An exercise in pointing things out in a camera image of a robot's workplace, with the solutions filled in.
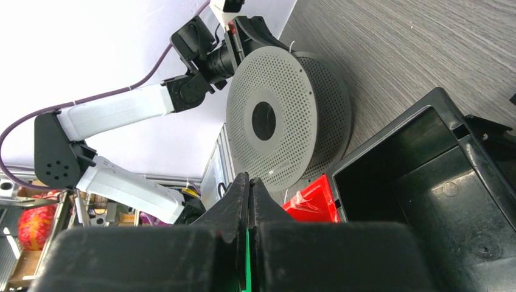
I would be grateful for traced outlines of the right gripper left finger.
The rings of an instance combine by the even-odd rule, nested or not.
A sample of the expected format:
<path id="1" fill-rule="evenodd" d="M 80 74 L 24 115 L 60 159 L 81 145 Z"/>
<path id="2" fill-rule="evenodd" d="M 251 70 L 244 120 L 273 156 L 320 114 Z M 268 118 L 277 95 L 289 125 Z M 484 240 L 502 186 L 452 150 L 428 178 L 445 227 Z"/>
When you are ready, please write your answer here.
<path id="1" fill-rule="evenodd" d="M 195 222 L 74 228 L 47 253 L 30 291 L 244 291 L 249 175 Z"/>

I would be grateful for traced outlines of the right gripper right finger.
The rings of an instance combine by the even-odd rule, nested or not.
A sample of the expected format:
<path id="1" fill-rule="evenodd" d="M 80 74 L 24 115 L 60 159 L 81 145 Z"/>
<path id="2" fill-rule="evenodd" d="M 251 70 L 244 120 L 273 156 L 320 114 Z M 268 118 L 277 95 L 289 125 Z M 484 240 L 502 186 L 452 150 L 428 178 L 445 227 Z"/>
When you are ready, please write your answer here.
<path id="1" fill-rule="evenodd" d="M 253 291 L 436 291 L 413 233 L 390 222 L 294 220 L 259 178 L 249 190 Z"/>

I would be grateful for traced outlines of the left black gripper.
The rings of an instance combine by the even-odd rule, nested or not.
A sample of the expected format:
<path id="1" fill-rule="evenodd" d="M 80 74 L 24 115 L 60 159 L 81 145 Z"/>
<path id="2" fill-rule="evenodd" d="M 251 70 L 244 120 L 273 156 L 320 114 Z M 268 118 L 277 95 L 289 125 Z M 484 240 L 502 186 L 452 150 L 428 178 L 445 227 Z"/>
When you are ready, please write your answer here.
<path id="1" fill-rule="evenodd" d="M 170 38 L 171 45 L 185 64 L 184 75 L 171 82 L 189 81 L 202 76 L 211 86 L 222 89 L 247 55 L 261 47 L 288 50 L 269 30 L 261 16 L 236 16 L 228 22 L 224 37 L 219 40 L 203 20 L 196 16 Z"/>

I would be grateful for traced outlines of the grey perforated cable spool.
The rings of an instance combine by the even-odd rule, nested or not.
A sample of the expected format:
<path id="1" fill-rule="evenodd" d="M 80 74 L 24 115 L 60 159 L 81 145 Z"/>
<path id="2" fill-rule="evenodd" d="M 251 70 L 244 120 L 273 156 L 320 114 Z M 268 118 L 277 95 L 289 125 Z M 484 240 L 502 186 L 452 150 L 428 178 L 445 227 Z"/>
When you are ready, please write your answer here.
<path id="1" fill-rule="evenodd" d="M 349 89 L 317 54 L 261 47 L 232 79 L 226 128 L 235 166 L 279 192 L 344 156 L 352 133 Z"/>

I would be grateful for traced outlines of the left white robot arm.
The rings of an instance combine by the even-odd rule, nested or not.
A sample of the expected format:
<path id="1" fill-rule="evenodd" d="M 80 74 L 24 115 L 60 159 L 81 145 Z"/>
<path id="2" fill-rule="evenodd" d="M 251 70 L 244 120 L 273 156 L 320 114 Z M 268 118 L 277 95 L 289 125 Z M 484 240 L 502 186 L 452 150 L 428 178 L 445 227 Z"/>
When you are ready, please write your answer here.
<path id="1" fill-rule="evenodd" d="M 190 224 L 205 213 L 201 200 L 121 167 L 119 160 L 99 154 L 88 140 L 105 139 L 110 148 L 123 146 L 130 161 L 151 149 L 151 136 L 129 135 L 137 123 L 182 113 L 200 106 L 205 97 L 223 89 L 251 52 L 283 48 L 261 16 L 236 16 L 224 23 L 218 40 L 199 17 L 170 37 L 170 47 L 184 63 L 184 74 L 155 85 L 124 89 L 111 97 L 59 106 L 34 120 L 36 177 L 53 189 L 101 195 L 151 215 L 165 224 Z"/>

